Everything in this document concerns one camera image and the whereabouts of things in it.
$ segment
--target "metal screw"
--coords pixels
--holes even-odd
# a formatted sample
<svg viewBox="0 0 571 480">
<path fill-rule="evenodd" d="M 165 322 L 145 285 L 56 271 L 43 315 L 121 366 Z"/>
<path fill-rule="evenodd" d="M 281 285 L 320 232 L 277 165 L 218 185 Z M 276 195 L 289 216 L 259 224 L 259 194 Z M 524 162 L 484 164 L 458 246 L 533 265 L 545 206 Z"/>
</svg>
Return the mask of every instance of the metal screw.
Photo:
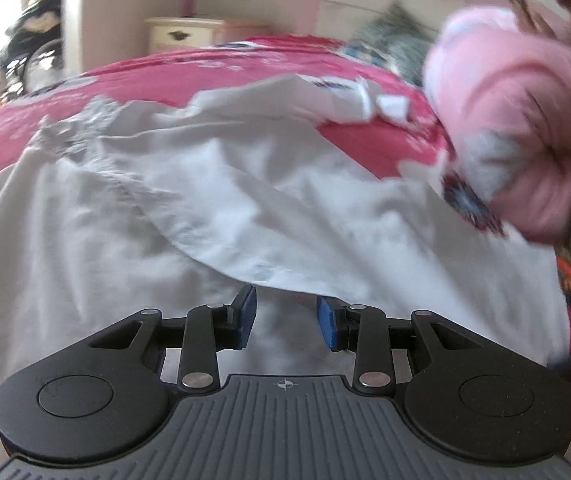
<svg viewBox="0 0 571 480">
<path fill-rule="evenodd" d="M 192 372 L 183 377 L 183 385 L 188 388 L 207 388 L 214 383 L 214 378 L 204 372 Z"/>
<path fill-rule="evenodd" d="M 382 388 L 390 384 L 392 379 L 383 372 L 366 372 L 359 377 L 359 382 L 368 388 Z"/>
</svg>

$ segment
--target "white nightstand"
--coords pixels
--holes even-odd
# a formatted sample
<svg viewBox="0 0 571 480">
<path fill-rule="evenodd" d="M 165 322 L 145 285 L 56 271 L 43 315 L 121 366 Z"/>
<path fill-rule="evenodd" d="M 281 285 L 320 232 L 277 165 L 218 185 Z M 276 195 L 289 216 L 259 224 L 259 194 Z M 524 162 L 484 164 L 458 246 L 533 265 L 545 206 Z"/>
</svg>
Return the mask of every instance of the white nightstand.
<svg viewBox="0 0 571 480">
<path fill-rule="evenodd" d="M 145 21 L 150 25 L 149 54 L 270 35 L 270 26 L 255 20 L 148 18 Z"/>
</svg>

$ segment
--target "drawer handle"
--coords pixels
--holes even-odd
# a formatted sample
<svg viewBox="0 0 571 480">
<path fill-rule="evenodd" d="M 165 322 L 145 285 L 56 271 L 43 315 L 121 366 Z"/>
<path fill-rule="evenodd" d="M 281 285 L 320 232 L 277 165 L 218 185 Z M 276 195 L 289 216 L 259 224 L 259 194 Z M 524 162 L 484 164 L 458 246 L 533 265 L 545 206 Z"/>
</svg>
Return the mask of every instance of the drawer handle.
<svg viewBox="0 0 571 480">
<path fill-rule="evenodd" d="M 183 32 L 182 30 L 175 30 L 174 32 L 168 32 L 168 36 L 172 36 L 176 41 L 183 41 L 187 40 L 191 36 L 187 32 Z"/>
</svg>

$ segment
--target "black circular cap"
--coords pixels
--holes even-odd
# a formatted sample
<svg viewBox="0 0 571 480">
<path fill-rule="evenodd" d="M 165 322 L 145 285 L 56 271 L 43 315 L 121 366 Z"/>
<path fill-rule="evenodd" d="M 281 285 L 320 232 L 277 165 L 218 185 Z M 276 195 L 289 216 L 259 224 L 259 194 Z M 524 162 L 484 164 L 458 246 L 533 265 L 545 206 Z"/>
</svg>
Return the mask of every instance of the black circular cap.
<svg viewBox="0 0 571 480">
<path fill-rule="evenodd" d="M 534 402 L 527 384 L 500 375 L 481 375 L 465 381 L 459 397 L 470 410 L 499 418 L 521 415 Z"/>
<path fill-rule="evenodd" d="M 8 452 L 48 463 L 98 462 L 137 446 L 165 420 L 168 391 L 152 370 L 127 351 L 73 350 L 1 385 L 0 437 Z"/>
<path fill-rule="evenodd" d="M 404 402 L 420 434 L 472 462 L 537 462 L 571 441 L 571 386 L 504 349 L 438 352 Z"/>
<path fill-rule="evenodd" d="M 68 375 L 47 383 L 39 392 L 39 404 L 48 413 L 65 418 L 92 415 L 112 400 L 110 383 L 90 375 Z"/>
</svg>

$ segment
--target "gray plastic base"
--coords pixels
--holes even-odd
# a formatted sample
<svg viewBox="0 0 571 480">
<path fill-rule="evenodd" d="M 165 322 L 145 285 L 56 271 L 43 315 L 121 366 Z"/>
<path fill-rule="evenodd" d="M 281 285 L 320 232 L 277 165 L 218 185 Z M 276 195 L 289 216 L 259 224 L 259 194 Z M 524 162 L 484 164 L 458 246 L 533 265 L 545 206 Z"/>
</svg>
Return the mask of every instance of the gray plastic base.
<svg viewBox="0 0 571 480">
<path fill-rule="evenodd" d="M 408 430 L 389 400 L 358 396 L 337 376 L 231 376 L 221 391 L 179 402 L 165 427 L 123 458 L 58 469 L 14 458 L 0 480 L 16 479 L 556 480 L 571 479 L 571 465 L 458 462 Z"/>
</svg>

